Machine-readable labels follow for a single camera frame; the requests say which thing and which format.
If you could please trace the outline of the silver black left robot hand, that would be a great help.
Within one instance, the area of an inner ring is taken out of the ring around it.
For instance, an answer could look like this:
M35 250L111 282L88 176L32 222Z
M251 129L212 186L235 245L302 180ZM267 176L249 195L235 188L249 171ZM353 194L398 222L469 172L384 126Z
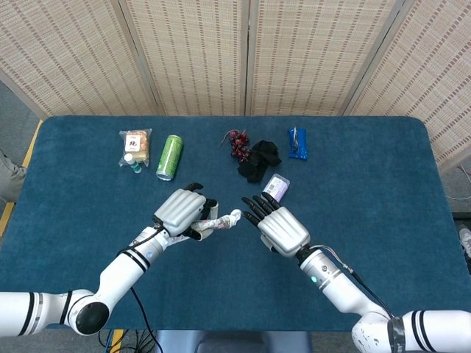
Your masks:
M215 199L207 199L199 190L203 185L193 182L185 188L173 192L152 216L170 238L185 236L197 241L206 239L211 229L198 231L192 228L195 221L216 219L219 204Z

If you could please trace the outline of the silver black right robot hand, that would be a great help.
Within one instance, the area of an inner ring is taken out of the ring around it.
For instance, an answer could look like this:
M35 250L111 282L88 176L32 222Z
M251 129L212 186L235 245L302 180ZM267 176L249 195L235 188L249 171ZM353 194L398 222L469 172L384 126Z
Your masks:
M295 257L310 243L309 231L267 192L262 192L262 196L254 195L251 199L243 196L241 200L249 208L241 215L260 231L262 242L272 252Z

